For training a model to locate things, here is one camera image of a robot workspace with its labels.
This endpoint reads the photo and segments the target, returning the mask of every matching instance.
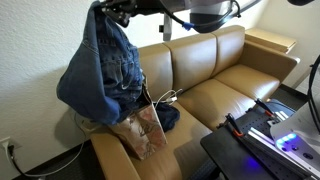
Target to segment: wall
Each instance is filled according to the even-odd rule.
[[[23,171],[83,141],[73,112],[57,99],[55,88],[81,42],[91,2],[0,1],[0,139],[11,136],[22,146],[15,154]],[[266,3],[267,0],[227,25],[254,26]],[[187,12],[178,16],[188,20]],[[141,47],[162,42],[158,33],[162,15],[137,16],[131,21],[125,31],[133,44]],[[196,33],[173,26],[173,39]],[[2,150],[0,176],[18,176]]]
[[[273,0],[258,22],[257,27],[261,29],[297,39],[290,54],[301,58],[301,62],[284,81],[285,85],[296,88],[320,54],[319,17],[320,1],[299,7],[285,0]]]

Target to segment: couch armrest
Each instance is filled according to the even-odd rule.
[[[300,59],[259,44],[245,41],[239,63],[269,74],[282,82]]]
[[[120,140],[109,133],[91,134],[91,142],[106,179],[140,179]]]

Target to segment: jeans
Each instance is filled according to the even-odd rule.
[[[139,108],[142,81],[137,47],[93,2],[82,43],[58,83],[58,98],[93,121],[116,124]]]

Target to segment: couch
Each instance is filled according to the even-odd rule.
[[[216,130],[226,114],[238,118],[255,99],[268,99],[299,62],[245,41],[245,29],[237,25],[142,47],[139,53],[154,101],[168,90],[183,90],[173,104],[180,120],[166,132],[166,147],[142,161],[107,130],[92,133],[110,180],[188,179],[209,159],[201,138]]]

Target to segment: wall outlet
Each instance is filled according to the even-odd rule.
[[[3,139],[0,140],[0,148],[3,149],[3,150],[5,150],[5,149],[2,146],[2,144],[5,143],[5,142],[9,142],[9,146],[10,145],[14,145],[14,149],[17,149],[17,148],[21,147],[21,145],[17,141],[15,141],[14,139],[12,139],[10,137],[6,137],[6,138],[3,138]]]

